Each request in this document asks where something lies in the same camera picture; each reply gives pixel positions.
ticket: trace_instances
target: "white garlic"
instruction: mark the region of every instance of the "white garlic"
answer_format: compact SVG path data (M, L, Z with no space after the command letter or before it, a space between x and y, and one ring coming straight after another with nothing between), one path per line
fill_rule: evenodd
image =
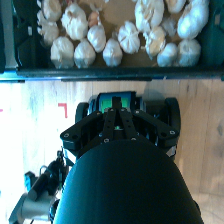
M136 27L140 32L149 32L163 19L163 0L138 0L135 6Z
M41 8L47 21L57 22L62 14L59 0L42 0Z
M150 59L152 59L165 47L165 32L160 26L157 26L149 34L144 33L143 36L146 39L146 52Z
M173 18L164 18L161 26L170 37L173 37L177 32L176 24L177 23Z
M91 27L87 34L87 38L97 53L103 51L106 45L106 35L101 24Z
M129 21L125 22L119 30L118 41L125 53L137 53L140 47L140 39L135 25Z
M199 4L209 4L210 0L188 0L189 2L199 3Z
M109 39L103 51L103 59L107 66L114 67L121 63L123 57L119 42L113 38Z
M77 67L87 68L95 61L95 58L96 53L88 40L81 40L81 43L76 47L74 53L74 60Z
M173 65L176 58L177 58L177 45L174 43L169 43L158 54L157 63L159 67L170 67Z
M86 14L77 3L72 3L66 8L61 22L72 40L81 40L87 35L88 22Z
M201 55L201 46L197 40L183 40L178 45L177 63L179 66L194 66Z
M183 15L178 21L177 32L182 39L195 38L208 22L208 4L192 1L185 7Z
M37 31L40 35L43 36L44 44L46 46L51 46L53 41L59 36L59 29L57 24L55 22L48 22L44 18L41 10L37 13L37 18L38 25L41 26L41 28L37 28Z
M186 3L186 0L166 0L168 11L172 13L179 13Z
M67 37L58 37L51 47L51 61L56 68L71 68L74 65L74 46Z

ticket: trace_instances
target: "black bracket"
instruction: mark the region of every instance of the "black bracket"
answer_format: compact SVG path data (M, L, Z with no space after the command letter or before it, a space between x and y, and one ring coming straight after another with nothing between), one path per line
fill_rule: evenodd
M156 142L150 139L152 133ZM177 145L179 131L141 110L122 108L121 98L113 97L112 108L104 114L91 113L60 137L63 147L78 159L97 145L121 139L145 142L167 152Z

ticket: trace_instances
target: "black tray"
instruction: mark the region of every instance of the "black tray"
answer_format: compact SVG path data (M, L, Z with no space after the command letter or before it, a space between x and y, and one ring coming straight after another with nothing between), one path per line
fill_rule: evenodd
M224 0L210 1L209 23L197 37L202 46L202 55L199 64L191 68L152 67L150 59L148 59L145 53L142 57L140 55L124 55L122 64L117 68L106 67L102 55L98 54L96 62L88 69L78 69L76 67L72 69L55 69L50 62L50 50L43 48L40 44L41 37L37 33L36 18L39 8L36 0L13 0L13 5L15 7L13 15L15 58L19 65L17 69L19 76L30 78L57 77L64 80L86 81L149 81L164 78L199 79L224 76L224 27L222 27L224 23ZM28 35L28 29L32 30L32 36Z

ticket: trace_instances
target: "cable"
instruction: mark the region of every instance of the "cable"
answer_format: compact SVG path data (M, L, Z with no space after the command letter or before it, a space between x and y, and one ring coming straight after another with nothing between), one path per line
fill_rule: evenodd
M40 168L40 175L41 175L41 170L42 170L43 168L47 169L47 166L43 165L43 166Z

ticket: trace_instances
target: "red line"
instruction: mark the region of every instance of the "red line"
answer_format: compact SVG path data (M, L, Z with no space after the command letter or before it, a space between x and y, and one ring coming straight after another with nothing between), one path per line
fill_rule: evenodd
M58 106L59 107L64 107L64 109L65 109L65 118L68 118L68 114L67 114L67 103L59 103Z

